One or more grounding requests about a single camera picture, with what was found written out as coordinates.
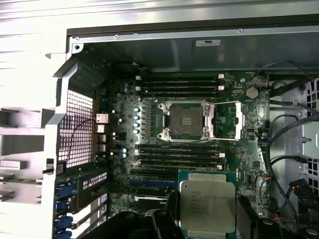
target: white connector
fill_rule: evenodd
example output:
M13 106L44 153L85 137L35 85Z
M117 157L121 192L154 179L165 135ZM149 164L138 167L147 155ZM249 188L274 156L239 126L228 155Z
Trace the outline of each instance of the white connector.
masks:
M109 123L109 114L96 114L97 123Z

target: blue pcie slot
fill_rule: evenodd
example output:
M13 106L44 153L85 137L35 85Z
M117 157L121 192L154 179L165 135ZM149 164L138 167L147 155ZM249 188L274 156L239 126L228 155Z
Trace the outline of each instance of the blue pcie slot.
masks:
M138 185L150 185L150 186L164 186L164 187L171 187L177 188L177 183L167 183L167 182L153 182L153 181L140 181L140 180L132 180L130 184L138 184Z

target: chip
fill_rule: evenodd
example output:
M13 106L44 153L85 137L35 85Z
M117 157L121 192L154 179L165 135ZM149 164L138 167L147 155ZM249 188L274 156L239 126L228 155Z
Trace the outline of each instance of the chip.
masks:
M172 136L203 135L203 107L171 107L169 133Z
M260 168L260 161L253 161L253 168Z

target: black cable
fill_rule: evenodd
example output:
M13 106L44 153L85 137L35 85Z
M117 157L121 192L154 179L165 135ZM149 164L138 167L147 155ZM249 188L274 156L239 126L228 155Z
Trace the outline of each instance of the black cable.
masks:
M274 89L274 90L271 90L270 93L269 93L269 97L272 98L272 97L275 97L275 96L279 96L279 95L282 95L296 87L299 87L299 86L302 86L304 84L306 84L307 82L310 82L310 81L315 81L314 77L309 75L304 69L302 69L296 62L294 61L278 61L278 62L273 62L273 63L270 63L264 67L262 67L261 69L259 69L259 71L256 73L256 77L259 77L259 74L260 72L262 72L264 69L270 67L270 66L273 66L273 65L277 65L277 64L281 64L281 63L289 63L289 64L292 64L294 65L300 72L302 72L306 77L307 79L302 79L300 81L295 81L295 82L292 82L292 83L289 83L285 86L281 86L277 89Z
M263 185L265 184L266 179L264 178L264 180L261 182L260 186L259 186L259 190L258 190L258 197L259 197L259 201L261 206L266 209L272 216L274 216L274 218L278 217L278 215L276 215L275 213L273 213L272 211L269 210L268 207L266 207L266 205L263 202L262 196L261 196L261 191L263 189Z
M303 74L305 74L309 81L314 81L314 77L312 77L311 75L309 75L304 69L302 69L296 62L294 61L289 61L289 60L285 60L285 61L277 61L277 62L273 62L273 63L270 63L262 68L259 69L259 71L257 71L256 73L256 77L259 77L259 74L260 72L262 72L263 70L265 70L266 68L270 67L270 66L274 66L274 65L278 65L278 64L281 64L281 63L289 63L289 64L292 64L294 65L298 70L300 70Z
M295 160L295 161L297 161L299 163L307 163L308 162L308 160L306 158L302 158L300 156L295 156L295 155L287 156L287 155L284 155L284 156L281 156L281 157L278 157L278 158L272 160L271 161L271 165L274 165L275 163L277 163L278 161L283 160L283 159L293 159L293 160Z
M286 192L287 198L290 198L290 196L291 196L292 193L293 193L293 189L292 189L292 187L289 187L289 189L288 189L287 192ZM287 205L287 202L285 201L284 204L283 204L281 207L279 207L278 210L276 210L276 212L279 212L279 211L281 211L282 209L284 209L286 205Z
M307 123L307 122L312 122L312 121L319 121L319 115L313 115L313 116L309 116L307 118L300 119L300 120L295 121L295 122L287 125L286 127L282 128L278 133L275 134L274 137L272 137L270 139L270 141L268 142L268 145L265 147L265 150L264 150L265 166L268 169L270 176L273 178L273 181L276 184L279 192L284 197L285 201L287 202L287 205L289 206L289 208L293 212L293 216L295 218L297 218L296 209L294 208L293 204L290 202L290 200L287 197L287 195L286 195L285 191L283 190L283 188L280 186L280 184L279 184L279 182L278 182L278 180L276 178L276 175L274 173L273 167L271 165L271 161L270 161L270 146L275 142L275 140L277 138L279 138L281 135L283 135L288 130L290 130L290 129L296 127L296 126L299 126L301 124L304 124L304 123Z
M273 119L273 121L271 122L270 126L269 126L269 133L268 133L268 135L269 135L270 137L271 137L271 135L272 135L272 129L274 128L275 122L276 122L278 119L282 118L282 117L291 117L291 118L294 118L295 120L298 120L298 117L295 116L295 115L279 115L279 116L275 117L275 118Z
M273 105L280 105L280 106L295 106L293 102L286 102L286 101L274 101L274 100L269 100L269 103L270 104L273 104ZM296 103L297 105L296 106L300 106L302 108L304 108L306 111L310 112L311 114L319 114L318 111L304 105L304 104L301 104L301 103Z

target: screw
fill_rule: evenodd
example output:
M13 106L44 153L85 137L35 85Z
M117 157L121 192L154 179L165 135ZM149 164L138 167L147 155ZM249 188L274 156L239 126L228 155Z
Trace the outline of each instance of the screw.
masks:
M310 234L310 235L313 235L313 236L318 236L319 235L319 233L316 230L314 230L314 229L307 229L306 232L308 234Z
M264 224L266 224L266 225L272 225L272 224L274 224L272 221L267 220L267 219L263 220L263 222L264 222Z
M52 173L52 172L53 172L53 168L49 168L49 169L43 170L42 174Z
M127 215L125 216L125 218L128 218L128 219L133 218L133 217L134 217L134 214L133 214L133 213L129 213L129 214L127 214Z

